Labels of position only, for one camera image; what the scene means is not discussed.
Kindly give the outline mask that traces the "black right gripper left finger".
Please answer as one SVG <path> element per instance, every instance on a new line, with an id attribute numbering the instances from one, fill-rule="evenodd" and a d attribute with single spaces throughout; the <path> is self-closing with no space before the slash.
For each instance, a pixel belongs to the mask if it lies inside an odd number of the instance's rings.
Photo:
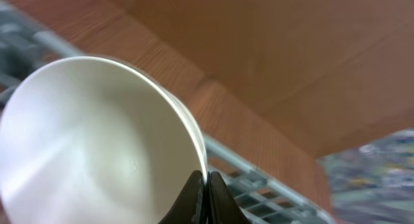
<path id="1" fill-rule="evenodd" d="M 168 213 L 158 224 L 205 224 L 202 172 L 191 173 Z"/>

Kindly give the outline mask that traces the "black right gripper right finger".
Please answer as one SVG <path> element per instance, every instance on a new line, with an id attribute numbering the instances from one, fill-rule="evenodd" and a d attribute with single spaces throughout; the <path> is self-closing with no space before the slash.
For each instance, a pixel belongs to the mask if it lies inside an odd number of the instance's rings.
<path id="1" fill-rule="evenodd" d="M 251 224 L 219 172 L 208 174 L 208 224 Z"/>

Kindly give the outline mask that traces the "white bowl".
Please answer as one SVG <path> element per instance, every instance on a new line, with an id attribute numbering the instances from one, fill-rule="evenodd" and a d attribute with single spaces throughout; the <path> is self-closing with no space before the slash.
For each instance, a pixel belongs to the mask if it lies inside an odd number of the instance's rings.
<path id="1" fill-rule="evenodd" d="M 107 58 L 43 66 L 1 115 L 1 201 L 12 223 L 157 223 L 194 171 L 207 179 L 191 113 Z"/>

